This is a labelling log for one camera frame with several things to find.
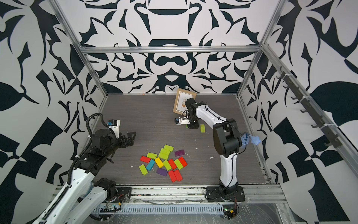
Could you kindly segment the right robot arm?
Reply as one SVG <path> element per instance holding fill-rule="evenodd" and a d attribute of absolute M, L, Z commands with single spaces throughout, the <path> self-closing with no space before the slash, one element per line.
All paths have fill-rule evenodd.
<path fill-rule="evenodd" d="M 220 189 L 230 194 L 239 187 L 236 175 L 236 163 L 242 146 L 241 133 L 234 119 L 227 119 L 214 112 L 204 102 L 186 100 L 186 119 L 188 128 L 199 128 L 199 120 L 204 121 L 213 130 L 213 144 L 221 159 Z"/>

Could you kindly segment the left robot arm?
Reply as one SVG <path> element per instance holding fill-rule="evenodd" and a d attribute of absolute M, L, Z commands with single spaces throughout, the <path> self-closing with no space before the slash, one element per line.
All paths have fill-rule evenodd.
<path fill-rule="evenodd" d="M 93 179 L 117 149 L 133 146 L 135 137 L 136 132 L 122 135 L 111 129 L 96 131 L 89 146 L 72 163 L 66 184 L 34 223 L 81 224 L 101 203 L 113 200 L 116 183 L 105 178 L 93 183 Z"/>

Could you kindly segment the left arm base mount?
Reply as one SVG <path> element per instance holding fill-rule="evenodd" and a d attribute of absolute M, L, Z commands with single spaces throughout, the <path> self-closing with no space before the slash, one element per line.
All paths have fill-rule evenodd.
<path fill-rule="evenodd" d="M 116 187 L 107 192 L 107 203 L 126 203 L 131 198 L 131 187 Z"/>

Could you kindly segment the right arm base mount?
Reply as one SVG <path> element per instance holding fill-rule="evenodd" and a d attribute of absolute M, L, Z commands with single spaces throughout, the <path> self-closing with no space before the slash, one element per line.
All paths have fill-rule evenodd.
<path fill-rule="evenodd" d="M 207 187 L 205 199 L 209 202 L 237 201 L 244 202 L 246 197 L 241 186 L 232 186 L 228 189 L 219 187 Z"/>

